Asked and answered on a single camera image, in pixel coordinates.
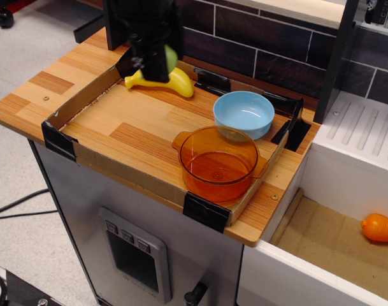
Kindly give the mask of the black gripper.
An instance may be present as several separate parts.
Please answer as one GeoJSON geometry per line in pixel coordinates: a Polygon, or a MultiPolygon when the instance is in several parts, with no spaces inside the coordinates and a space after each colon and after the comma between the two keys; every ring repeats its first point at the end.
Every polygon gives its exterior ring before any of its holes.
{"type": "Polygon", "coordinates": [[[114,1],[115,18],[126,26],[127,39],[143,57],[145,80],[168,83],[166,48],[183,58],[183,26],[176,1],[114,1]]]}

